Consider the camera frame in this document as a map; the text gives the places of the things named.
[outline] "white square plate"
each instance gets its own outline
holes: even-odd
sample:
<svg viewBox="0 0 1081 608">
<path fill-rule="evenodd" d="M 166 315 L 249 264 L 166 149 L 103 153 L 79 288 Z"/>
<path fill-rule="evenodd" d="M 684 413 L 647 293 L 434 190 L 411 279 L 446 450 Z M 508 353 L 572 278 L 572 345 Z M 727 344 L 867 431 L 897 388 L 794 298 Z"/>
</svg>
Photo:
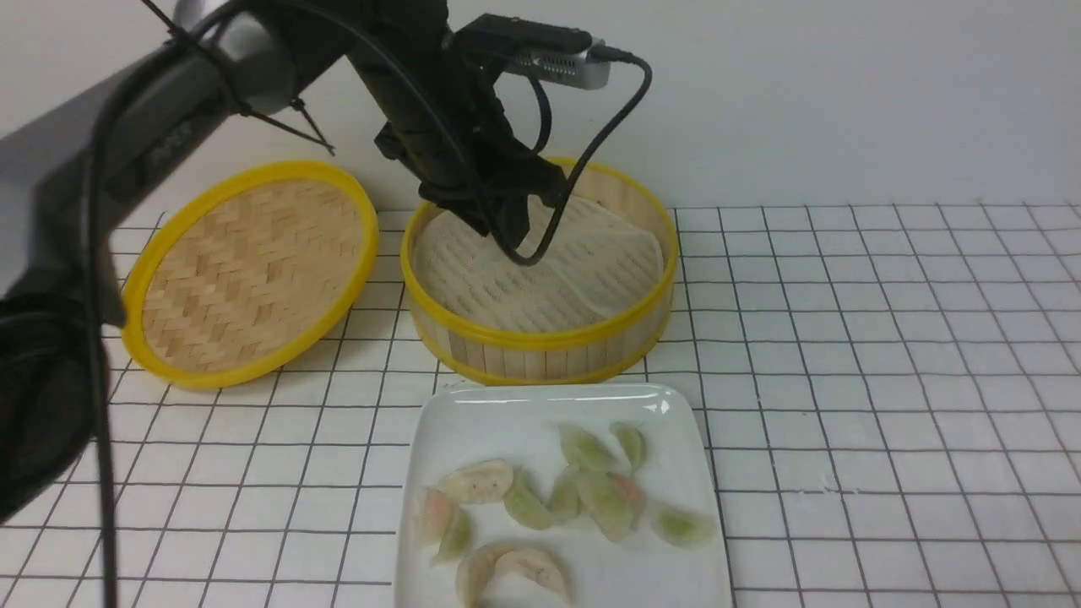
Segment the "white square plate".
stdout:
<svg viewBox="0 0 1081 608">
<path fill-rule="evenodd" d="M 455 391 L 424 407 L 405 484 L 399 528 L 395 606 L 458 608 L 457 561 L 429 567 L 436 547 L 417 548 L 414 515 L 425 486 L 483 460 L 503 458 L 524 467 L 546 500 L 565 466 L 557 424 L 577 424 L 608 444 L 626 462 L 609 433 L 612 422 L 631 422 L 646 444 L 637 479 L 646 495 L 681 508 L 718 516 L 694 414 L 677 392 L 655 384 L 603 384 Z M 622 544 L 610 543 L 582 516 L 568 526 L 533 531 L 516 524 L 503 504 L 465 505 L 473 524 L 472 547 L 496 540 L 523 540 L 552 551 L 571 578 L 578 608 L 729 608 L 731 581 L 721 534 L 695 550 L 662 542 L 643 518 Z M 556 608 L 551 593 L 511 577 L 493 580 L 485 600 L 493 608 Z"/>
</svg>

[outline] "bamboo steamer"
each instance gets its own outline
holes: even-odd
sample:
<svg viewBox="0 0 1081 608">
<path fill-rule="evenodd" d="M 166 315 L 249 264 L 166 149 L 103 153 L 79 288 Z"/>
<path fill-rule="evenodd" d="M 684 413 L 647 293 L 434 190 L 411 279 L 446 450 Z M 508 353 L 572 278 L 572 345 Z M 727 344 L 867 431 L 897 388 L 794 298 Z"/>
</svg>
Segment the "bamboo steamer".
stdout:
<svg viewBox="0 0 1081 608">
<path fill-rule="evenodd" d="M 553 160 L 570 172 L 573 160 Z M 572 331 L 502 331 L 448 310 L 424 289 L 414 272 L 414 250 L 425 228 L 444 211 L 425 202 L 402 239 L 401 264 L 412 299 L 410 312 L 425 345 L 452 370 L 488 385 L 601 382 L 637 364 L 660 338 L 671 312 L 679 241 L 668 211 L 645 187 L 612 169 L 590 164 L 574 194 L 595 200 L 660 244 L 660 280 L 635 306 L 603 322 Z"/>
<path fill-rule="evenodd" d="M 124 286 L 124 345 L 181 386 L 248 382 L 348 314 L 377 247 L 375 209 L 345 171 L 312 161 L 246 171 L 147 244 Z"/>
</svg>

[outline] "woven bamboo lid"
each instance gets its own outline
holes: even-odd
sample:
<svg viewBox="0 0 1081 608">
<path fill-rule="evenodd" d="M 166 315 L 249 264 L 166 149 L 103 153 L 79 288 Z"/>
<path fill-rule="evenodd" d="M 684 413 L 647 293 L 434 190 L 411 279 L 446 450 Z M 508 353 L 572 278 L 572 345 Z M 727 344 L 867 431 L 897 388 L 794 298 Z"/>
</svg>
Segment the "woven bamboo lid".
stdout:
<svg viewBox="0 0 1081 608">
<path fill-rule="evenodd" d="M 124 344 L 176 384 L 246 382 L 303 353 L 371 273 L 375 212 L 347 173 L 286 162 L 205 193 L 155 236 L 124 289 Z"/>
</svg>

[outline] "yellow rim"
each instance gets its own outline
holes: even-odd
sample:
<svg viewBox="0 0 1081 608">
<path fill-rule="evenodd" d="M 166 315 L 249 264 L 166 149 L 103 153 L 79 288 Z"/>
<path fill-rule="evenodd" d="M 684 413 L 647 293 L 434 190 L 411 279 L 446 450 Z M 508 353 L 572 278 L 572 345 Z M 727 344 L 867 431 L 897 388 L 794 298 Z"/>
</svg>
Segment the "yellow rim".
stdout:
<svg viewBox="0 0 1081 608">
<path fill-rule="evenodd" d="M 421 336 L 421 341 L 424 345 L 431 351 L 431 354 L 436 356 L 444 366 L 454 370 L 458 375 L 471 380 L 473 382 L 479 382 L 485 386 L 520 386 L 520 385 L 542 385 L 542 384 L 593 384 L 597 382 L 604 382 L 610 378 L 619 375 L 628 368 L 638 362 L 639 359 L 645 356 L 646 353 L 653 348 L 654 344 L 660 340 L 664 335 L 665 329 L 668 327 L 668 319 L 671 317 L 671 310 L 665 313 L 665 318 L 660 320 L 660 325 L 657 327 L 657 331 L 650 336 L 649 340 L 642 344 L 642 347 L 635 352 L 631 356 L 626 359 L 615 364 L 614 366 L 609 366 L 606 368 L 601 368 L 588 373 L 583 373 L 579 375 L 572 375 L 568 378 L 559 379 L 546 379 L 546 380 L 528 380 L 524 378 L 507 378 L 505 375 L 492 375 L 485 371 L 481 371 L 476 368 L 471 368 L 462 361 L 455 359 L 450 355 L 450 353 L 443 351 L 436 344 L 435 340 L 428 338 L 425 333 L 424 328 L 421 323 L 414 322 L 416 326 L 416 333 Z"/>
<path fill-rule="evenodd" d="M 573 159 L 568 158 L 552 158 L 549 159 L 556 164 L 561 164 L 563 167 L 571 167 L 574 164 Z M 413 274 L 413 266 L 410 263 L 410 243 L 413 238 L 415 238 L 415 233 L 417 230 L 417 224 L 421 220 L 423 213 L 431 207 L 430 202 L 425 201 L 422 203 L 421 208 L 416 210 L 412 219 L 410 219 L 409 225 L 405 227 L 405 236 L 402 238 L 401 247 L 401 266 L 402 276 L 405 279 L 405 287 L 409 289 L 410 295 L 413 298 L 415 305 L 419 306 L 425 313 L 430 315 L 432 319 L 444 328 L 457 333 L 458 335 L 467 339 L 475 340 L 477 342 L 482 342 L 491 346 L 501 346 L 504 348 L 513 348 L 517 351 L 561 351 L 565 348 L 574 348 L 577 346 L 584 346 L 587 344 L 592 344 L 601 340 L 608 340 L 614 335 L 618 335 L 632 327 L 635 323 L 640 321 L 645 317 L 653 306 L 667 298 L 669 293 L 672 281 L 676 277 L 676 264 L 679 262 L 679 239 L 676 236 L 676 226 L 672 224 L 671 219 L 668 216 L 668 210 L 660 203 L 660 201 L 646 189 L 644 186 L 638 182 L 631 180 L 623 173 L 603 167 L 600 164 L 588 164 L 589 169 L 593 171 L 600 171 L 601 173 L 608 173 L 609 175 L 614 175 L 619 180 L 623 180 L 636 190 L 638 190 L 659 213 L 660 217 L 665 223 L 665 228 L 668 232 L 669 241 L 672 243 L 672 254 L 668 257 L 667 264 L 665 264 L 665 272 L 660 277 L 660 280 L 656 286 L 650 290 L 640 302 L 635 304 L 631 308 L 624 312 L 619 316 L 613 317 L 605 321 L 599 323 L 593 323 L 591 326 L 586 326 L 580 329 L 571 331 L 557 331 L 550 333 L 524 333 L 517 331 L 502 331 L 492 328 L 488 328 L 478 323 L 475 323 L 464 317 L 459 317 L 454 313 L 444 308 L 441 304 L 436 302 L 424 288 L 421 287 L 421 282 L 416 279 L 416 275 Z M 649 348 L 642 352 L 642 355 L 648 352 Z"/>
<path fill-rule="evenodd" d="M 349 278 L 349 282 L 345 289 L 330 305 L 326 313 L 289 344 L 261 359 L 231 370 L 197 373 L 172 367 L 155 356 L 150 347 L 147 346 L 146 338 L 143 334 L 143 301 L 146 298 L 146 290 L 150 286 L 150 279 L 154 277 L 158 265 L 161 264 L 161 260 L 169 250 L 176 244 L 176 241 L 184 236 L 184 233 L 188 228 L 219 203 L 255 186 L 282 180 L 298 179 L 318 180 L 335 186 L 348 195 L 356 203 L 357 211 L 360 213 L 361 224 L 363 225 L 364 243 L 360 254 L 360 263 Z M 338 319 L 349 312 L 352 303 L 360 296 L 360 292 L 364 288 L 364 282 L 372 273 L 378 244 L 379 227 L 375 216 L 375 209 L 372 207 L 368 194 L 364 193 L 364 188 L 357 183 L 357 180 L 352 175 L 345 171 L 323 162 L 309 160 L 278 162 L 245 171 L 206 190 L 177 212 L 155 235 L 154 239 L 150 240 L 150 243 L 143 251 L 143 254 L 135 261 L 135 266 L 132 268 L 128 277 L 128 283 L 124 286 L 124 305 L 128 308 L 128 322 L 121 332 L 124 346 L 131 353 L 132 359 L 147 371 L 181 386 L 189 388 L 219 388 L 254 380 L 273 371 L 307 351 L 320 338 L 325 335 Z"/>
</svg>

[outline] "white wall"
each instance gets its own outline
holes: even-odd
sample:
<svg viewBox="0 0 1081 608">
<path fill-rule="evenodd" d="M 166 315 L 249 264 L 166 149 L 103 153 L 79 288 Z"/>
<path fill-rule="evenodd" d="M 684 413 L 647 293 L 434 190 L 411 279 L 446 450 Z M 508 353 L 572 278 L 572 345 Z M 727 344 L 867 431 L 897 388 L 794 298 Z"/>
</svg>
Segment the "white wall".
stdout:
<svg viewBox="0 0 1081 608">
<path fill-rule="evenodd" d="M 450 0 L 589 29 L 652 62 L 645 103 L 598 159 L 669 204 L 1081 199 L 1079 0 Z M 172 1 L 164 2 L 171 9 Z M 0 133 L 163 40 L 136 0 L 2 0 Z M 638 84 L 550 89 L 549 151 L 573 155 Z M 523 81 L 502 89 L 532 141 Z M 383 208 L 415 183 L 371 143 L 383 118 L 345 63 L 305 95 Z M 244 168 L 324 155 L 232 119 L 152 199 L 179 206 Z"/>
</svg>

